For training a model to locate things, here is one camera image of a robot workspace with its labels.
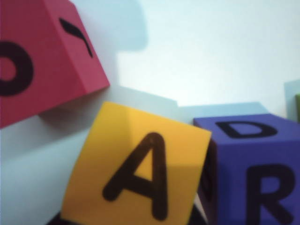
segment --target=black letter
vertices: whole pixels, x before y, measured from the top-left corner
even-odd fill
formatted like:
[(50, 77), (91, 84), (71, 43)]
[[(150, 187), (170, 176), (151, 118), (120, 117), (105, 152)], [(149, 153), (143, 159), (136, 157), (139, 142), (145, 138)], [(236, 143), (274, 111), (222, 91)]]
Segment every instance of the black letter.
[(27, 52), (15, 43), (1, 41), (0, 57), (12, 60), (16, 69), (13, 80), (0, 79), (0, 96), (19, 94), (28, 88), (33, 78), (33, 65)]
[(93, 58), (92, 52), (90, 50), (89, 44), (86, 41), (85, 37), (83, 36), (83, 34), (81, 33), (81, 31), (74, 26), (73, 24), (70, 24), (68, 21), (65, 21), (64, 19), (60, 18), (60, 24), (62, 25), (63, 29), (65, 30), (65, 32), (72, 34), (80, 39), (82, 39), (85, 42), (85, 45), (89, 51), (90, 56)]
[[(277, 177), (279, 189), (273, 193), (261, 194), (262, 178)], [(265, 208), (281, 224), (293, 222), (293, 216), (279, 203), (295, 187), (293, 171), (286, 165), (257, 165), (247, 170), (247, 225), (260, 224), (260, 206)]]
[[(152, 149), (152, 182), (137, 177), (134, 172)], [(127, 189), (152, 199), (152, 215), (164, 220), (168, 213), (165, 142), (158, 133), (149, 133), (128, 156), (104, 187), (102, 195), (108, 201), (118, 198)]]
[[(227, 122), (216, 122), (216, 124), (231, 138), (255, 138), (255, 137), (268, 137), (277, 134), (277, 130), (266, 124), (248, 122), (248, 121), (227, 121)], [(262, 129), (258, 134), (241, 135), (230, 124), (249, 124), (254, 125)]]

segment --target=yellow block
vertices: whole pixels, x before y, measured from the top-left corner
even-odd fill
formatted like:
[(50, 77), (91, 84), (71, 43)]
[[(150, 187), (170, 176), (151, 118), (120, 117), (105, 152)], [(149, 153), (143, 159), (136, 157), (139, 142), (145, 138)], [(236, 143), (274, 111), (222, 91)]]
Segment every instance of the yellow block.
[[(61, 217), (84, 225), (187, 224), (210, 135), (198, 127), (103, 103), (75, 164)], [(147, 154), (137, 158), (140, 149), (145, 148), (149, 149)], [(123, 166), (128, 168), (138, 160), (131, 176), (138, 178), (135, 183), (121, 173), (125, 171)], [(164, 169), (166, 195), (162, 196), (166, 197), (166, 204), (158, 207), (161, 199), (154, 200), (152, 194), (156, 192), (151, 186), (160, 187), (164, 182)], [(154, 182), (155, 175), (160, 177), (158, 182)], [(109, 200), (107, 196), (114, 193), (116, 182), (112, 180), (116, 177), (115, 181), (133, 189), (138, 183), (145, 183), (151, 194), (137, 193), (125, 185), (119, 195)]]

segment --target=toy block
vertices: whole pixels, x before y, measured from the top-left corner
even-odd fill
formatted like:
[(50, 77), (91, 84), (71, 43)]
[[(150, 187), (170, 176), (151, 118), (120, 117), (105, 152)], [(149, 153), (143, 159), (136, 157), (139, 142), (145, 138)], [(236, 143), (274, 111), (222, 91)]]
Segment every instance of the toy block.
[(296, 95), (298, 122), (300, 123), (300, 94)]
[(188, 224), (209, 140), (207, 130), (104, 102), (60, 218), (86, 225)]
[(0, 127), (109, 86), (69, 0), (1, 0)]
[(194, 124), (212, 131), (198, 189), (209, 224), (300, 224), (297, 123), (259, 114)]

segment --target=letter a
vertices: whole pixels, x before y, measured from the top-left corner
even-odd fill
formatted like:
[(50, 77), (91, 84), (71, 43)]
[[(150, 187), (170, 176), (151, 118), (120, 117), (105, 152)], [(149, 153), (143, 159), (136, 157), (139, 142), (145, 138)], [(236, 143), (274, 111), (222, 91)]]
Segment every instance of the letter a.
[[(152, 149), (152, 181), (135, 176), (134, 173)], [(152, 199), (152, 215), (165, 220), (168, 213), (165, 142), (158, 133), (149, 133), (137, 145), (125, 162), (103, 189), (108, 201), (118, 198), (127, 189)]]

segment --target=red block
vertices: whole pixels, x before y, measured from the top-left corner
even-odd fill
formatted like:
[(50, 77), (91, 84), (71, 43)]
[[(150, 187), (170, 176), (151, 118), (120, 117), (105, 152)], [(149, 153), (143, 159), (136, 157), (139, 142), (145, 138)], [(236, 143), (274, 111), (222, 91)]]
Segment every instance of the red block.
[(68, 0), (0, 0), (0, 127), (109, 86)]

